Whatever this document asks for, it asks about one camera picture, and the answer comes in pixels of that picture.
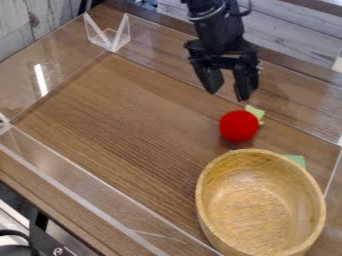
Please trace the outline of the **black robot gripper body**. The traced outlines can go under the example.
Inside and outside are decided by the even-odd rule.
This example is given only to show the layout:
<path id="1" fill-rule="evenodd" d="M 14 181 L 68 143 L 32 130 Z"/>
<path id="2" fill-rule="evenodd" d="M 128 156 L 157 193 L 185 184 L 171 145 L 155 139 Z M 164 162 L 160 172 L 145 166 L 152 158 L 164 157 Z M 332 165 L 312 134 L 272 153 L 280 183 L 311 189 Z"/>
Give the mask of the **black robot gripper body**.
<path id="1" fill-rule="evenodd" d="M 249 72 L 259 71 L 257 49 L 244 37 L 240 14 L 213 14 L 188 16 L 197 38 L 184 43 L 189 63 L 196 72 L 213 72 L 216 69 Z"/>

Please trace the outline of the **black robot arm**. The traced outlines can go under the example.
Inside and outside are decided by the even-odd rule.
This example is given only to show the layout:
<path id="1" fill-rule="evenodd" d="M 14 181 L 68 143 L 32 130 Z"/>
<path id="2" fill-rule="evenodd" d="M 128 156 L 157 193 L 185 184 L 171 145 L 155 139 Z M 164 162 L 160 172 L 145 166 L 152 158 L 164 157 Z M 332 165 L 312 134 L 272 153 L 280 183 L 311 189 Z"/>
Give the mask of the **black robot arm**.
<path id="1" fill-rule="evenodd" d="M 232 71 L 237 101 L 247 101 L 259 87 L 257 47 L 243 38 L 243 17 L 251 7 L 240 11 L 237 0 L 180 0 L 197 38 L 184 43 L 188 61 L 199 81 L 209 94 L 224 84 L 221 70 Z"/>

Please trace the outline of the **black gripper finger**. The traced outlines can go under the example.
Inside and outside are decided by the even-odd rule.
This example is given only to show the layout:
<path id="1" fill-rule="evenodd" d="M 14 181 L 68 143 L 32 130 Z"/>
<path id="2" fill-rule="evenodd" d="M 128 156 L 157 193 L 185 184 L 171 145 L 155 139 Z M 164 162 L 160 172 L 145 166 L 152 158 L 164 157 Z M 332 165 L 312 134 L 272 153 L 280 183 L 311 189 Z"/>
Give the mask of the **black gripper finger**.
<path id="1" fill-rule="evenodd" d="M 259 72 L 255 68 L 236 65 L 232 74 L 235 79 L 233 90 L 236 99 L 237 101 L 247 101 L 259 87 Z"/>
<path id="2" fill-rule="evenodd" d="M 215 94 L 224 84 L 220 68 L 215 64 L 197 62 L 192 62 L 192 68 L 205 91 Z"/>

